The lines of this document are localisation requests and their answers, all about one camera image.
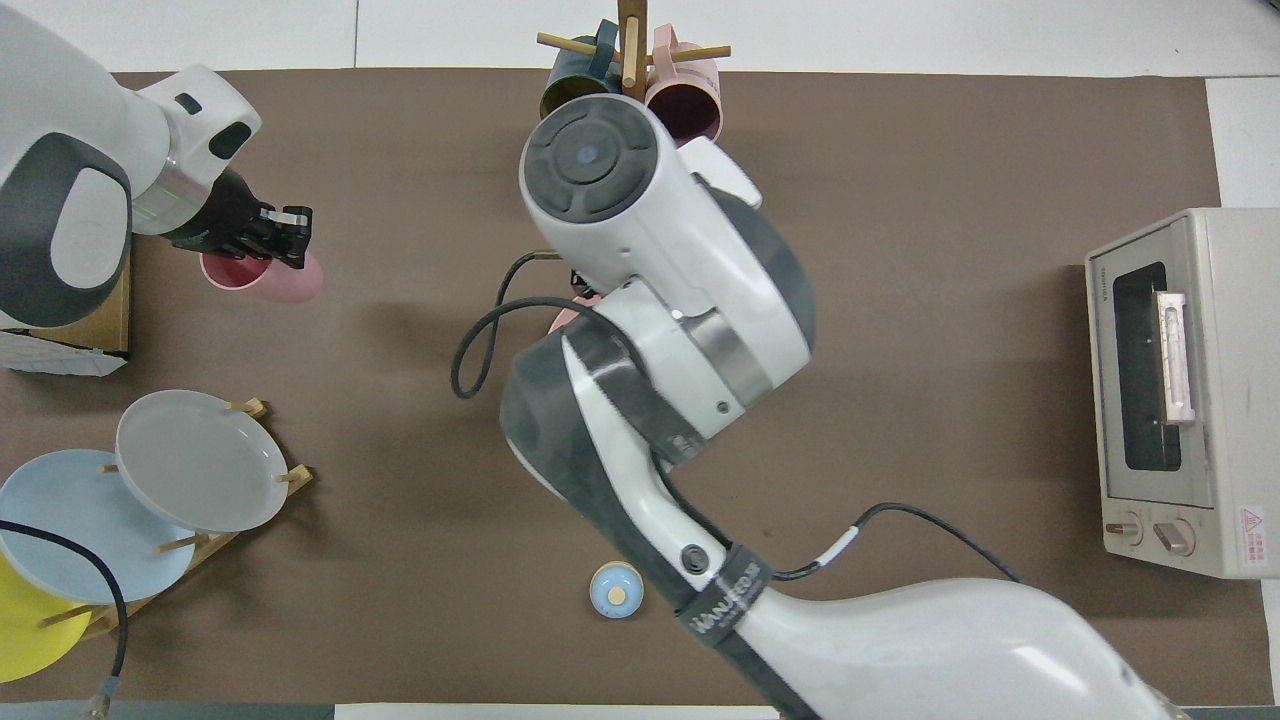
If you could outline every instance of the toaster oven handle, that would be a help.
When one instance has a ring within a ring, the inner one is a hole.
[[[1160,336],[1161,421],[1187,425],[1196,421],[1187,364],[1187,295],[1156,292],[1153,304]]]

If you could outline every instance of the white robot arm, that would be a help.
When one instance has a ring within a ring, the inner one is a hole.
[[[260,202],[228,161],[261,127],[196,65],[138,92],[0,4],[0,328],[97,307],[132,233],[301,268],[311,210]]]
[[[579,318],[516,357],[502,427],[525,468],[788,720],[1184,717],[1043,592],[963,579],[796,600],[671,489],[667,468],[804,366],[814,341],[786,243],[700,179],[622,96],[568,102],[530,136],[525,202],[607,293],[607,322]]]

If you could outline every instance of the pink cup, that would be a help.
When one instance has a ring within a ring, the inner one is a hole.
[[[671,60],[675,51],[699,47],[678,42],[669,23],[653,31],[653,72],[644,104],[667,127],[677,147],[701,136],[714,141],[724,119],[716,60]]]
[[[324,286],[324,269],[307,251],[302,269],[275,260],[224,258],[200,255],[200,272],[214,287],[243,292],[271,302],[306,302]]]
[[[573,302],[577,302],[579,305],[582,305],[585,307],[593,307],[595,305],[599,305],[602,300],[604,300],[603,295],[593,295],[591,297],[581,297],[581,296],[573,297]],[[552,327],[548,328],[547,334],[552,334],[553,332],[563,328],[573,318],[577,318],[577,313],[575,313],[573,310],[570,310],[568,307],[561,310],[559,315],[556,315],[556,319],[552,320]]]

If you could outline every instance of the toaster oven window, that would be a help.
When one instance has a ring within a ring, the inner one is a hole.
[[[1164,263],[1120,275],[1111,287],[1124,459],[1133,470],[1174,471],[1183,464],[1178,425],[1160,420],[1164,393],[1155,299],[1165,290]]]

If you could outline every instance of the black strap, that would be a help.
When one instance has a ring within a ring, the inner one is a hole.
[[[599,323],[564,325],[564,336],[604,397],[663,460],[684,465],[707,447],[689,420],[654,389],[632,357]]]
[[[712,582],[676,614],[698,642],[716,647],[769,584],[773,569],[751,548],[735,544]]]

